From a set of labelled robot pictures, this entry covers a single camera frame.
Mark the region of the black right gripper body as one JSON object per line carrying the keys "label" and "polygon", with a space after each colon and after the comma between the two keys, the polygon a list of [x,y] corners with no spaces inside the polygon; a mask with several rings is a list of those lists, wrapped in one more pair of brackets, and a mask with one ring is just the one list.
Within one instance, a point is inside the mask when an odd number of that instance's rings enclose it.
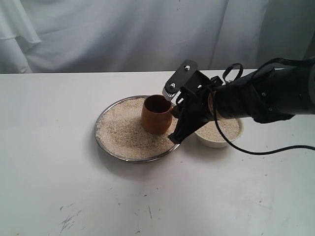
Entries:
{"label": "black right gripper body", "polygon": [[179,89],[175,104],[184,107],[181,117],[200,117],[214,120],[214,115],[209,108],[210,89],[218,86],[218,77],[208,78],[198,70],[198,65],[193,60],[185,60],[168,79],[165,85]]}

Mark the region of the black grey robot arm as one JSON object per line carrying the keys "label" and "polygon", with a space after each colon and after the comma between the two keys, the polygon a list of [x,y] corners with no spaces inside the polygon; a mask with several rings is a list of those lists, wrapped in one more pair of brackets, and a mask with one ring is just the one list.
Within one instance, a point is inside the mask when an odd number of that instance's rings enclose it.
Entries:
{"label": "black grey robot arm", "polygon": [[275,58],[234,80],[208,78],[185,60],[165,83],[163,96],[175,100],[177,119],[170,141],[180,144],[210,121],[251,117],[266,124],[315,112],[315,60]]}

